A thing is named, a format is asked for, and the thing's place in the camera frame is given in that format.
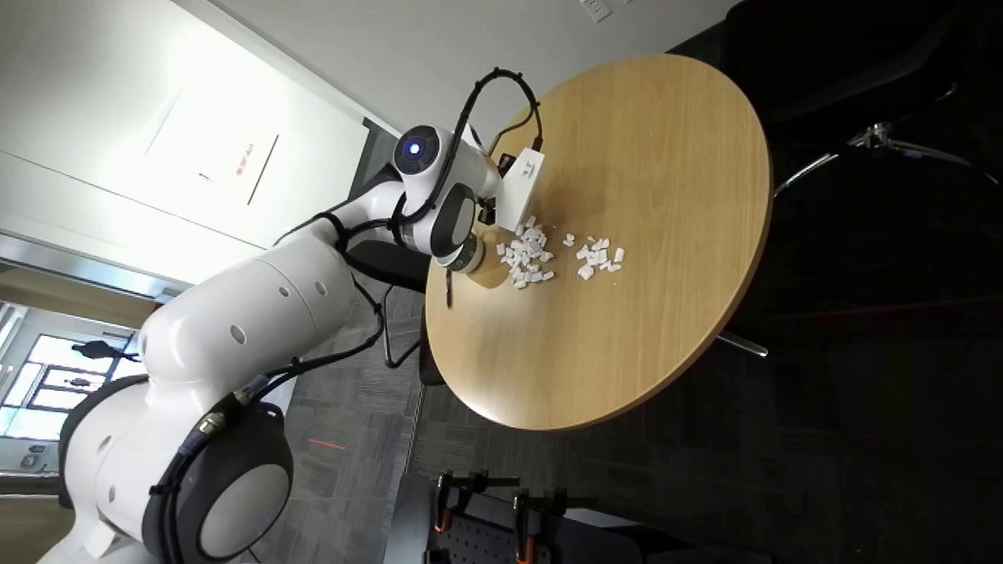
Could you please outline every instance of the round table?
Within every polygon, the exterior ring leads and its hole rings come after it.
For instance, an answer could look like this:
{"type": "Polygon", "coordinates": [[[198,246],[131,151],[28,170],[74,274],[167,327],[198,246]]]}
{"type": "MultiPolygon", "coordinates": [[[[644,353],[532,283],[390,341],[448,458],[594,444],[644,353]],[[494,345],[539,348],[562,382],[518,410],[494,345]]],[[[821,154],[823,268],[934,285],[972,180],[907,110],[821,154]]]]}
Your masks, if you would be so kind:
{"type": "MultiPolygon", "coordinates": [[[[624,414],[714,341],[763,246],[767,145],[743,90],[685,58],[590,68],[539,103],[546,163],[528,213],[554,279],[518,291],[430,268],[427,333],[448,388],[514,428],[571,428],[624,414]],[[609,238],[619,274],[576,276],[576,248],[609,238]]],[[[532,127],[504,138],[518,154],[532,127]]]]}

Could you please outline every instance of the wall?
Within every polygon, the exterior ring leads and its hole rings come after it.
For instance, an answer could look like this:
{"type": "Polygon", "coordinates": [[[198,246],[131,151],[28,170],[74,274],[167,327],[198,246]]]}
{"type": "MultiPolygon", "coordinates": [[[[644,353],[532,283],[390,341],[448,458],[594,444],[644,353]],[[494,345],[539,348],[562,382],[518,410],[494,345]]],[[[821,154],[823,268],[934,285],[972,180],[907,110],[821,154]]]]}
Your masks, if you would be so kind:
{"type": "MultiPolygon", "coordinates": [[[[216,0],[261,36],[362,101],[396,128],[452,127],[474,82],[509,66],[537,90],[629,52],[668,51],[723,18],[736,0],[603,0],[593,22],[576,0],[216,0]]],[[[497,87],[477,113],[493,135],[519,110],[497,87]]]]}
{"type": "Polygon", "coordinates": [[[19,269],[0,262],[0,300],[22,306],[60,309],[73,317],[102,319],[115,327],[142,327],[154,315],[154,300],[106,291],[100,285],[79,285],[67,276],[51,276],[42,269],[19,269]]]}
{"type": "Polygon", "coordinates": [[[170,0],[12,0],[0,52],[4,231],[142,274],[256,253],[338,205],[362,148],[360,107],[170,0]]]}

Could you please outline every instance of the metal frame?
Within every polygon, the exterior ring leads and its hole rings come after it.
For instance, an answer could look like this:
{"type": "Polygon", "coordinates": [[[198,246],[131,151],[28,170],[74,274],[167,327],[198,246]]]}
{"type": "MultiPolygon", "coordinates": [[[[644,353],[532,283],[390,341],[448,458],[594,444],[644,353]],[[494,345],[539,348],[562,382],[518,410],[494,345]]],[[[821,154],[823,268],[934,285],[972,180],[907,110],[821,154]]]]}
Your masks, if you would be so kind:
{"type": "Polygon", "coordinates": [[[759,345],[753,339],[734,335],[734,333],[720,333],[717,341],[723,341],[726,348],[736,348],[743,353],[762,358],[762,361],[772,358],[772,348],[763,348],[763,345],[759,345]]]}
{"type": "Polygon", "coordinates": [[[79,252],[28,241],[4,229],[0,229],[0,262],[67,276],[85,285],[98,285],[98,287],[131,295],[131,298],[146,298],[156,303],[167,303],[189,287],[178,279],[146,276],[146,274],[106,262],[79,252]]]}
{"type": "Polygon", "coordinates": [[[963,166],[972,170],[974,175],[981,175],[985,182],[999,189],[999,180],[981,166],[974,166],[972,159],[939,151],[939,148],[926,148],[926,145],[911,145],[901,138],[892,138],[892,127],[890,122],[872,122],[860,135],[848,138],[842,151],[834,154],[821,154],[817,159],[806,163],[801,170],[797,170],[794,175],[785,175],[778,189],[774,199],[779,199],[783,192],[789,192],[797,182],[801,182],[806,175],[813,175],[817,170],[836,163],[847,151],[890,151],[901,159],[929,159],[929,163],[948,163],[948,166],[963,166]]]}

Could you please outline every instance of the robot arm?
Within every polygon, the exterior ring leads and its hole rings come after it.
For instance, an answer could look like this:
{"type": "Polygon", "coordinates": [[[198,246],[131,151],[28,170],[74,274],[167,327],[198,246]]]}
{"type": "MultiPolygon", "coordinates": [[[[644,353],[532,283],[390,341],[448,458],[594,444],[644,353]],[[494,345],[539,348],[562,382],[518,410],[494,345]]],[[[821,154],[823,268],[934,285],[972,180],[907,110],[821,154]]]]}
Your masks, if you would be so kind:
{"type": "Polygon", "coordinates": [[[343,253],[396,241],[452,259],[497,171],[448,135],[410,128],[390,180],[159,306],[142,329],[146,378],[115,388],[62,428],[73,532],[60,560],[227,560],[283,513],[290,456],[283,414],[252,388],[288,361],[370,317],[343,253]]]}

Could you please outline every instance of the black floor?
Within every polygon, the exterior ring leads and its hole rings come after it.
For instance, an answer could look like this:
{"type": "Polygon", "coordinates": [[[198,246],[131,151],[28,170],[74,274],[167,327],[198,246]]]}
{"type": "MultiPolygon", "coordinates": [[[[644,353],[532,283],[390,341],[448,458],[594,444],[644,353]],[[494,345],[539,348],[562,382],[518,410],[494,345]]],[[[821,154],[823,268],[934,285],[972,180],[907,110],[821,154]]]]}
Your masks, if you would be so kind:
{"type": "MultiPolygon", "coordinates": [[[[1003,171],[1003,46],[901,135],[1003,171]]],[[[427,388],[410,473],[493,470],[672,537],[797,564],[1003,560],[1003,195],[963,170],[847,159],[774,209],[740,315],[644,409],[509,433],[427,388]]]]}

